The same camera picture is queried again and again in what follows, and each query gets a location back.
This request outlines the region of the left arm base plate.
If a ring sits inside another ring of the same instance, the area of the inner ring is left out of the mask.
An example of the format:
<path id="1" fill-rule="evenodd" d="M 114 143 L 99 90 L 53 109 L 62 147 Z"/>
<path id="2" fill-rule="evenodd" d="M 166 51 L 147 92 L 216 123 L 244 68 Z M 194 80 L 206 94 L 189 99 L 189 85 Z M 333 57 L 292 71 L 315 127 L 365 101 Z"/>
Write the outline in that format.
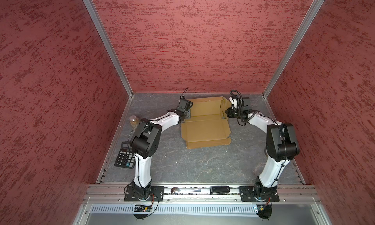
<path id="1" fill-rule="evenodd" d="M 126 202 L 161 202 L 164 197 L 164 186 L 150 186 L 145 189 L 134 185 L 125 189 L 124 201 Z"/>

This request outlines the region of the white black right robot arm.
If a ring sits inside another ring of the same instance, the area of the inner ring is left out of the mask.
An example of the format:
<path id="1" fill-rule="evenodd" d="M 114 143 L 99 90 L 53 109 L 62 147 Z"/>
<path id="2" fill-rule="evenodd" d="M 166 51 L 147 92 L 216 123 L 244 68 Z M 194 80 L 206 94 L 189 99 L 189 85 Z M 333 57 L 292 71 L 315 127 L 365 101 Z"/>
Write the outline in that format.
<path id="1" fill-rule="evenodd" d="M 234 108 L 225 111 L 241 126 L 253 125 L 266 133 L 265 152 L 268 156 L 263 171 L 257 177 L 251 196 L 257 201 L 277 196 L 279 178 L 290 161 L 300 153 L 296 130 L 291 123 L 271 119 L 256 110 L 241 112 Z"/>

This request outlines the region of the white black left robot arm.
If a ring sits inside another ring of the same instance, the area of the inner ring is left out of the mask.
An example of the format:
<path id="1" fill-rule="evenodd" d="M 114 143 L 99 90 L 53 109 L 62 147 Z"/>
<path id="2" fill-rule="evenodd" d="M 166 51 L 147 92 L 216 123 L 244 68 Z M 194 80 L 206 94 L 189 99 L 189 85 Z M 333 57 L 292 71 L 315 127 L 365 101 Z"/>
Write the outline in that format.
<path id="1" fill-rule="evenodd" d="M 146 198 L 151 192 L 151 160 L 158 149 L 162 132 L 185 121 L 191 108 L 192 105 L 189 105 L 187 108 L 169 110 L 155 119 L 142 119 L 135 127 L 129 140 L 136 159 L 131 187 L 140 197 Z"/>

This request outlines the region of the brown cardboard box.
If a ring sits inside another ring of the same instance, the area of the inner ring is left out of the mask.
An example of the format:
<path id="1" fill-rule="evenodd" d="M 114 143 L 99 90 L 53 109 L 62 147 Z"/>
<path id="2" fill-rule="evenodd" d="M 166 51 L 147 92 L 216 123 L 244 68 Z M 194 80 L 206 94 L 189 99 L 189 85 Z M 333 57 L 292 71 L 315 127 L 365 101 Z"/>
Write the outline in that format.
<path id="1" fill-rule="evenodd" d="M 190 119 L 181 124 L 182 138 L 188 149 L 227 146 L 231 130 L 225 111 L 231 103 L 223 96 L 191 100 Z"/>

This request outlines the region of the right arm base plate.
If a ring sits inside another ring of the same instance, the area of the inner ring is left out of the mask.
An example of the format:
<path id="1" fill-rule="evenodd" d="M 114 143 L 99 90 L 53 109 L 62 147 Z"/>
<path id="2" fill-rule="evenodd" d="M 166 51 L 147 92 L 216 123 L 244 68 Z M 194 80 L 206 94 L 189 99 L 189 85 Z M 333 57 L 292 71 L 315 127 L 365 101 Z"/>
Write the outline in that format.
<path id="1" fill-rule="evenodd" d="M 241 186 L 238 188 L 242 202 L 279 202 L 277 187 L 267 188 L 262 185 Z"/>

